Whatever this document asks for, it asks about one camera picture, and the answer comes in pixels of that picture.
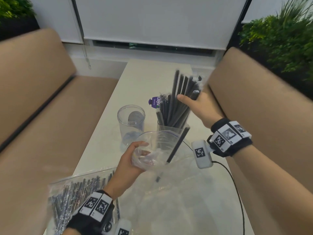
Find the black cable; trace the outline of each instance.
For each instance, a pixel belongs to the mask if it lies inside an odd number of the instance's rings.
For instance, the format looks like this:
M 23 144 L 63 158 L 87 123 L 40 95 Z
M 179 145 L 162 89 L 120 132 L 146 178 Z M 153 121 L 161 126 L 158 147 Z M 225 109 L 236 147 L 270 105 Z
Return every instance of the black cable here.
M 227 167 L 225 167 L 222 163 L 217 162 L 217 161 L 212 161 L 212 162 L 213 162 L 213 163 L 218 163 L 218 164 L 222 165 L 222 166 L 227 170 L 227 172 L 229 173 L 230 177 L 231 177 L 232 180 L 233 180 L 233 183 L 234 183 L 234 186 L 235 186 L 235 188 L 236 188 L 237 195 L 238 195 L 238 199 L 239 199 L 239 202 L 240 202 L 240 207 L 241 207 L 241 212 L 242 212 L 242 224 L 243 224 L 243 227 L 244 227 L 243 235 L 245 235 L 245 214 L 244 214 L 244 209 L 243 209 L 243 207 L 242 207 L 240 195 L 239 195 L 239 192 L 238 192 L 238 190 L 237 190 L 237 186 L 236 186 L 235 180 L 234 180 L 232 174 L 230 173 L 230 171 L 227 169 Z

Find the foliage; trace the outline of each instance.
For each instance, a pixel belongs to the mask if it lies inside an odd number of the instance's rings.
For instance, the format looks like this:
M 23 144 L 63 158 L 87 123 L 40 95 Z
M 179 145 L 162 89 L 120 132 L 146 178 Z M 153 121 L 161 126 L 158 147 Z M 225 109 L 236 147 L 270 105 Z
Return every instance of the foliage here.
M 313 2 L 288 0 L 280 13 L 253 20 L 239 33 L 240 44 L 256 42 L 268 62 L 282 72 L 309 69 L 313 80 Z
M 30 0 L 0 0 L 0 18 L 34 16 Z

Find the hand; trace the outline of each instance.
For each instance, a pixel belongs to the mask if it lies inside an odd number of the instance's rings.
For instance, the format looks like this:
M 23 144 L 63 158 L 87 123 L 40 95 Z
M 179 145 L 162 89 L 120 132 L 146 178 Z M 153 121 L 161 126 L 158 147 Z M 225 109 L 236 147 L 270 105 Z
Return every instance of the hand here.
M 215 122 L 223 118 L 223 116 L 217 112 L 213 100 L 210 99 L 208 93 L 204 91 L 200 92 L 196 101 L 182 94 L 179 94 L 177 99 L 189 106 L 191 111 L 202 120 L 202 123 L 207 128 L 211 128 Z
M 135 182 L 137 177 L 144 172 L 139 167 L 131 164 L 131 156 L 135 148 L 147 145 L 144 141 L 133 142 L 126 152 L 121 156 L 115 173 L 108 184 L 104 187 L 104 191 L 108 193 L 113 200 L 120 197 Z

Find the black wrist strap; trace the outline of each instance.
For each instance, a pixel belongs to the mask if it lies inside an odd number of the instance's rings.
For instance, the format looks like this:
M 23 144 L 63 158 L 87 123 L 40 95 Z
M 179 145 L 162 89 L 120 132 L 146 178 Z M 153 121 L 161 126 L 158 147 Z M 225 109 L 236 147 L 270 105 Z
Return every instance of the black wrist strap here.
M 214 149 L 215 154 L 221 157 L 233 156 L 239 150 L 251 145 L 251 134 L 249 134 L 237 121 L 223 118 L 213 124 L 211 135 L 207 142 Z
M 66 227 L 77 230 L 81 235 L 100 235 L 110 221 L 113 209 L 112 198 L 98 190 L 74 211 Z

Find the table surface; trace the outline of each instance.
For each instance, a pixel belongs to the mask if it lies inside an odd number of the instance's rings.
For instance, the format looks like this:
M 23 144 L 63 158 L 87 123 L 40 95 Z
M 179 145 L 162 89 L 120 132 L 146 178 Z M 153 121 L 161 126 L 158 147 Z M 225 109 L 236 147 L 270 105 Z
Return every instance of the table surface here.
M 176 69 L 179 69 L 186 75 L 192 75 L 191 67 L 188 64 L 139 59 L 131 59 L 128 62 L 92 137 L 77 164 L 74 174 L 85 173 L 90 170 L 97 170 L 104 167 L 117 166 L 123 153 L 120 146 L 121 137 L 119 122 L 117 120 L 117 112 L 122 106 L 128 104 L 141 106 L 146 113 L 145 131 L 156 130 L 156 111 L 148 104 L 148 101 L 150 98 L 160 95 L 160 93 L 169 93 L 171 91 Z M 208 136 L 212 134 L 192 112 L 188 119 L 188 124 L 190 125 L 190 131 L 188 132 L 186 139 L 189 142 L 199 139 L 207 139 Z M 224 158 L 213 155 L 213 160 L 219 161 L 228 167 Z M 218 188 L 216 189 L 216 193 L 212 193 L 212 199 L 216 200 L 216 205 L 218 205 L 219 202 L 223 203 L 223 205 L 218 207 L 215 206 L 211 216 L 218 216 L 219 218 L 216 217 L 216 220 L 223 220 L 225 226 L 236 226 L 236 229 L 233 228 L 233 231 L 238 231 L 240 232 L 239 234 L 242 234 L 242 223 L 234 223 L 224 220 L 224 215 L 225 219 L 232 218 L 229 218 L 227 215 L 229 213 L 229 208 L 226 207 L 225 209 L 225 198 L 222 201 L 220 199 L 221 195 L 219 194 L 221 187 L 227 189 L 226 191 L 229 193 L 227 195 L 227 204 L 234 205 L 236 207 L 235 213 L 237 219 L 241 218 L 242 215 L 238 196 L 233 182 L 223 167 L 214 166 L 212 168 L 215 168 L 212 170 L 212 173 L 215 173 L 214 181 L 212 182 L 212 190 Z M 245 229 L 247 235 L 254 234 L 246 213 Z

